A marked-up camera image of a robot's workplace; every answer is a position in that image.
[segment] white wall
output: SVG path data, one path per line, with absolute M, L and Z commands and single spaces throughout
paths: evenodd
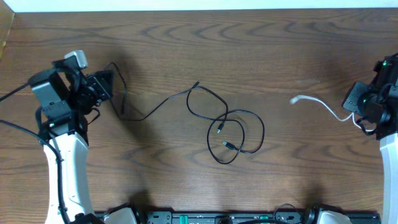
M 14 12 L 398 7 L 398 0 L 4 0 Z

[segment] black connector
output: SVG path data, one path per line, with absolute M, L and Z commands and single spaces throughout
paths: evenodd
M 224 123 L 221 123 L 218 128 L 217 128 L 217 133 L 220 133 L 220 131 L 223 129 Z
M 236 146 L 234 146 L 233 144 L 226 142 L 226 141 L 223 141 L 223 145 L 231 150 L 239 150 Z

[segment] tabletop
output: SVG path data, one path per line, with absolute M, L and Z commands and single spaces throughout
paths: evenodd
M 186 96 L 166 102 L 148 119 L 120 121 L 109 102 L 88 127 L 87 176 L 95 210 L 132 201 L 143 209 L 268 211 L 282 203 L 313 202 L 382 213 L 379 142 L 351 121 L 339 122 L 356 81 L 369 83 L 377 60 L 398 51 L 397 9 L 74 12 L 16 14 L 0 62 L 0 94 L 84 50 L 88 68 L 120 67 L 127 87 L 125 118 L 141 118 L 166 97 L 200 85 L 229 110 L 249 110 L 265 125 L 254 154 L 229 165 L 211 156 L 211 121 L 187 110 Z M 120 104 L 121 81 L 114 78 Z M 212 118 L 225 108 L 195 90 L 192 109 Z M 37 132 L 39 107 L 26 88 L 0 104 L 1 119 Z M 245 129 L 244 150 L 259 145 L 260 122 L 231 114 Z M 37 140 L 0 126 L 0 222 L 43 223 L 49 205 L 47 160 Z M 231 156 L 222 141 L 239 145 L 242 131 L 226 123 L 210 131 L 215 154 Z

